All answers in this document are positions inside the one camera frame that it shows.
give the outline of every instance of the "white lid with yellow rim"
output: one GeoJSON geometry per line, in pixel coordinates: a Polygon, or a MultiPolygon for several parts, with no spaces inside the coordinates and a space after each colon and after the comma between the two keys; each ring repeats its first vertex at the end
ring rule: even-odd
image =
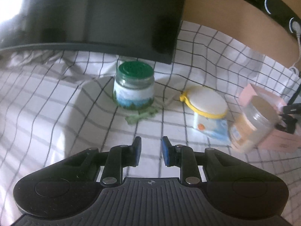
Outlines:
{"type": "Polygon", "coordinates": [[[217,92],[203,86],[189,88],[180,96],[195,113],[211,119],[221,119],[226,116],[228,106],[217,92]]]}

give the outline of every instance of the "white checkered tablecloth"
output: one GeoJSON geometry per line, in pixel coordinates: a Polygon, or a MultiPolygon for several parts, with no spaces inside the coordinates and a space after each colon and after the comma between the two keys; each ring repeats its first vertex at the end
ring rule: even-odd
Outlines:
{"type": "MultiPolygon", "coordinates": [[[[283,216],[301,225],[301,149],[293,154],[254,149],[247,155],[192,128],[193,112],[175,99],[148,120],[129,126],[131,112],[111,99],[116,67],[132,58],[82,51],[2,52],[0,71],[0,224],[20,213],[12,191],[23,176],[89,147],[109,151],[142,137],[138,167],[124,176],[178,177],[180,169],[164,166],[160,138],[203,152],[214,147],[276,174],[289,187],[283,216]]],[[[171,65],[148,60],[155,70],[155,94],[166,100],[189,86],[206,85],[225,98],[227,119],[241,112],[237,97],[248,83],[288,101],[301,79],[271,58],[254,52],[214,29],[184,21],[171,65]]]]}

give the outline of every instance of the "orange circle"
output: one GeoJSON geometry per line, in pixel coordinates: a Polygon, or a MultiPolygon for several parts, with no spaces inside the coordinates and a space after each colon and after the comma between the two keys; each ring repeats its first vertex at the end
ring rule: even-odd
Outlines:
{"type": "Polygon", "coordinates": [[[198,129],[200,131],[203,131],[203,130],[205,130],[205,126],[203,124],[198,124],[198,129]]]}

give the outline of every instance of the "brown wall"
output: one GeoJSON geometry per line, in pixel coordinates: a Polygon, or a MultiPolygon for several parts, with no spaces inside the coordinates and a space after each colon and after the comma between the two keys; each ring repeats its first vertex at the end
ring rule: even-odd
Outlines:
{"type": "MultiPolygon", "coordinates": [[[[301,17],[301,0],[282,0],[301,17]]],[[[244,0],[186,0],[183,19],[219,30],[286,67],[299,56],[284,28],[244,0]]],[[[296,65],[301,69],[301,62],[296,65]]]]}

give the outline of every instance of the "brown lid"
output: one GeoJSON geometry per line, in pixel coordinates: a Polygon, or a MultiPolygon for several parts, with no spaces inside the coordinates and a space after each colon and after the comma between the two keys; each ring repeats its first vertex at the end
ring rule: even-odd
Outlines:
{"type": "Polygon", "coordinates": [[[259,112],[258,114],[261,114],[272,124],[279,122],[279,117],[276,110],[269,104],[268,101],[264,100],[262,97],[253,96],[250,104],[254,106],[257,112],[259,112]]]}

